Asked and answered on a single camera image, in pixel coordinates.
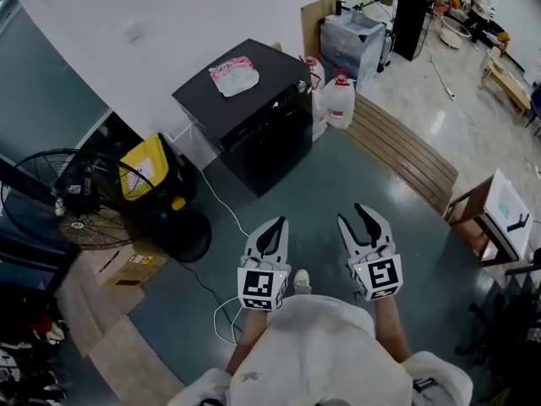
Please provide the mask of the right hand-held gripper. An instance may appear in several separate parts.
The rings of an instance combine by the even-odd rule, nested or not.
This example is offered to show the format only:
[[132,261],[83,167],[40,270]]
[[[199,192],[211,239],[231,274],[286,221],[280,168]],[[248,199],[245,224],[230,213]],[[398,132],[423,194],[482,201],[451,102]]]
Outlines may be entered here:
[[403,276],[401,257],[396,253],[396,247],[391,245],[390,224],[372,208],[359,203],[354,207],[363,220],[368,242],[360,242],[348,220],[342,214],[337,215],[352,279],[366,301],[392,296],[402,287]]

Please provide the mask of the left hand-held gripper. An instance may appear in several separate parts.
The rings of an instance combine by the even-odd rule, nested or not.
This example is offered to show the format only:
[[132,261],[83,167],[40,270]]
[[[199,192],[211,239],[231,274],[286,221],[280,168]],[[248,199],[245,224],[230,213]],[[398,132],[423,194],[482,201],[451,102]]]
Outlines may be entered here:
[[285,217],[265,222],[248,237],[238,268],[238,299],[246,310],[278,310],[287,289],[289,223]]

